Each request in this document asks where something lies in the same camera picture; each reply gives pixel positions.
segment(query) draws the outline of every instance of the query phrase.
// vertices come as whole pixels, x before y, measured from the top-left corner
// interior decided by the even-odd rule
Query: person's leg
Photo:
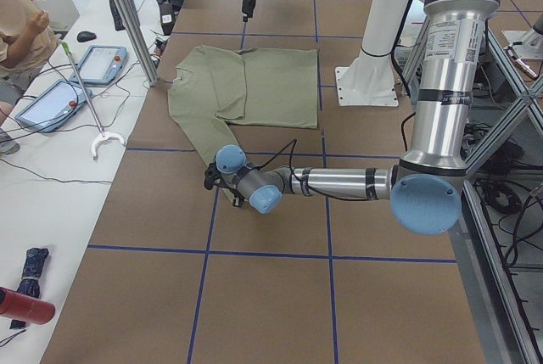
[[[12,104],[4,103],[0,101],[0,125],[8,118],[14,106]]]

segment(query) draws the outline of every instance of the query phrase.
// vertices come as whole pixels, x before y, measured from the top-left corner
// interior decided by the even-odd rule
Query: plastic container
[[[0,316],[33,324],[45,324],[54,317],[54,305],[0,287]]]
[[[0,128],[0,156],[14,154],[20,149],[19,144],[11,136]]]

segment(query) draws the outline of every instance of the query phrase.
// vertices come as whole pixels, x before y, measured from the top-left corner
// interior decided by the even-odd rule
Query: table
[[[153,44],[156,34],[161,34],[158,5],[154,0],[134,0],[139,8],[139,18],[144,39]],[[79,31],[93,31],[98,38],[86,43],[76,41]],[[121,45],[128,50],[128,61],[122,74],[137,61],[126,31],[115,31],[109,11],[108,0],[92,0],[88,9],[76,21],[66,38],[76,60],[80,59],[91,45]],[[67,64],[64,50],[59,47],[51,58],[51,64]],[[69,67],[62,68],[65,77],[71,75]],[[55,71],[37,77],[26,92],[36,96],[60,78]],[[143,105],[148,90],[143,71],[137,64],[120,82],[111,87],[104,98],[93,102],[107,130],[128,138]],[[92,88],[100,93],[101,88]],[[30,101],[21,99],[12,115],[18,114]],[[117,118],[115,112],[122,105]],[[18,128],[12,120],[3,124],[5,131]],[[81,179],[85,181],[112,181],[125,152],[118,142],[108,142],[98,148],[98,161],[92,160],[90,147],[98,130],[94,126],[87,106],[68,121],[62,130],[48,135],[39,133],[28,136],[28,132],[10,132],[18,139],[20,151],[3,157],[15,165],[24,166],[43,176],[61,180]],[[15,169],[0,162],[0,202],[2,224],[0,225],[0,284],[17,289],[20,273],[25,261],[25,252],[32,247],[49,248],[44,275],[40,280],[42,298],[57,308],[55,318],[43,326],[31,326],[23,335],[2,348],[0,363],[34,363],[41,360],[43,351],[53,333],[64,301],[70,290],[77,268],[87,246],[88,239],[109,191],[109,184],[47,182],[28,171]],[[0,339],[11,335],[9,320],[0,319]]]

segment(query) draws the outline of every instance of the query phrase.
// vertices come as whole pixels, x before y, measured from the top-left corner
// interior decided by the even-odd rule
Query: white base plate
[[[349,67],[336,67],[336,86],[339,85],[339,80],[345,72],[349,69]],[[388,95],[390,95],[390,98],[374,98],[371,102],[360,102],[359,98],[352,98],[350,96],[354,96],[355,91],[351,91],[352,94],[350,94],[349,91],[342,91],[343,89],[341,87],[337,87],[337,93],[338,93],[338,102],[339,105],[344,106],[374,106],[374,107],[397,107],[400,103],[398,103],[398,98],[396,97],[395,92],[389,92],[387,91]]]
[[[511,44],[518,42],[520,38],[526,33],[526,31],[501,31],[503,36],[506,37],[507,41]],[[518,45],[515,46],[515,53],[518,54],[519,59],[523,60],[543,60],[543,53],[537,53],[531,48]]]

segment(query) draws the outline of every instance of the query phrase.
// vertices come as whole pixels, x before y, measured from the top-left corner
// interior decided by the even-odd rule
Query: light blue cap
[[[276,186],[269,184],[255,190],[249,198],[249,204],[255,207],[259,213],[267,214],[277,207],[283,194]]]
[[[230,175],[245,166],[247,156],[238,145],[227,145],[217,152],[215,163],[220,173]]]
[[[405,228],[435,235],[455,225],[462,214],[460,195],[446,180],[433,175],[409,175],[390,194],[392,214]]]

